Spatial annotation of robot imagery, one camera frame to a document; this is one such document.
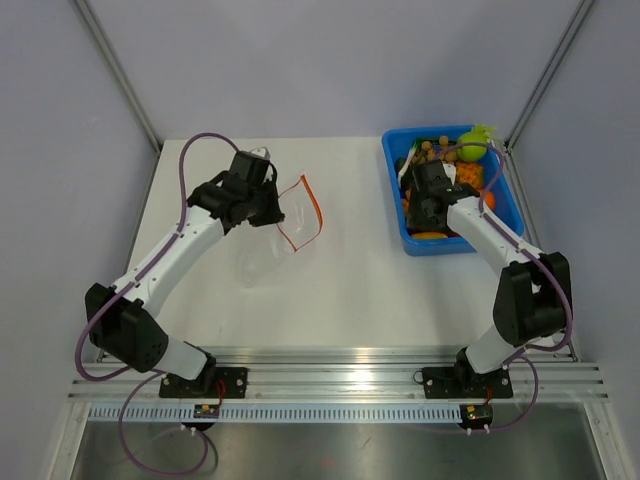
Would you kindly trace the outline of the longan bunch with leaves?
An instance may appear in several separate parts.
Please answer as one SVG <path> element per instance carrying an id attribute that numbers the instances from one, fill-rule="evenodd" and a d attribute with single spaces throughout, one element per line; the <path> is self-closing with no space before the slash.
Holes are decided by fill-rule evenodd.
<path id="1" fill-rule="evenodd" d="M 409 149 L 406 158 L 398 158 L 395 163 L 397 173 L 405 173 L 412 166 L 426 161 L 432 161 L 441 151 L 446 150 L 452 143 L 448 136 L 437 138 L 417 138 Z"/>

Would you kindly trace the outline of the clear zip bag orange zipper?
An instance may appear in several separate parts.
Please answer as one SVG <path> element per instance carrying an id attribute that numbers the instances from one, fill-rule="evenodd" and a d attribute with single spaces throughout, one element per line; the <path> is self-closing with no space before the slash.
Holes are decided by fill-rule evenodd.
<path id="1" fill-rule="evenodd" d="M 244 287 L 264 283 L 292 257 L 310 246 L 324 228 L 321 206 L 305 173 L 291 177 L 278 200 L 285 215 L 282 221 L 242 230 L 236 268 Z"/>

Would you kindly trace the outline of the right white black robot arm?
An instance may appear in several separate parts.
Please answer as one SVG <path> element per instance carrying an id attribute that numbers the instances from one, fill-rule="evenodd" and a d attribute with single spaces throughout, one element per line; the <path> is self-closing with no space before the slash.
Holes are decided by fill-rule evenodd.
<path id="1" fill-rule="evenodd" d="M 422 163 L 412 175 L 411 218 L 461 236 L 498 277 L 492 326 L 462 348 L 452 366 L 422 368 L 424 394 L 428 399 L 510 398 L 508 365 L 528 349 L 544 350 L 544 338 L 571 335 L 569 262 L 518 236 L 476 189 L 453 183 L 442 162 Z"/>

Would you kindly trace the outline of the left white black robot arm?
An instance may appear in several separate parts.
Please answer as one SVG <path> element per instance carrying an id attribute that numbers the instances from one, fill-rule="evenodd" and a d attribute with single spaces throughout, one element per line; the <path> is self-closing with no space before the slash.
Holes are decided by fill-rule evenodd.
<path id="1" fill-rule="evenodd" d="M 157 317 L 191 267 L 233 228 L 283 221 L 277 176 L 267 148 L 236 152 L 228 169 L 184 197 L 177 223 L 140 263 L 111 285 L 87 291 L 85 339 L 128 369 L 177 377 L 191 396 L 208 396 L 216 385 L 215 358 L 167 334 Z"/>

